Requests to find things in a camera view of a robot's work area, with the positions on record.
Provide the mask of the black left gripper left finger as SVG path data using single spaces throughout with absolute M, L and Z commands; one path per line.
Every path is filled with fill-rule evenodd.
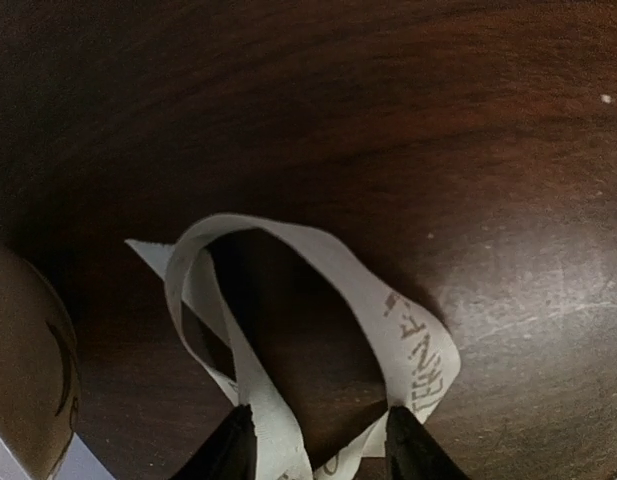
M 171 480 L 253 480 L 257 437 L 250 405 L 239 405 L 221 422 Z

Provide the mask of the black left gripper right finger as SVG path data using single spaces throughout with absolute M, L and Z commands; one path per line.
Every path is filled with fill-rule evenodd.
M 469 480 L 405 406 L 388 411 L 385 459 L 388 479 Z

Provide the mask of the beige printed ribbon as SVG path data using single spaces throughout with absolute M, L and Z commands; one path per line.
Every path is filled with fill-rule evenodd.
M 251 406 L 254 479 L 386 465 L 389 409 L 424 426 L 460 371 L 442 322 L 325 231 L 216 214 L 173 244 L 131 247 L 162 279 L 186 350 L 232 410 Z

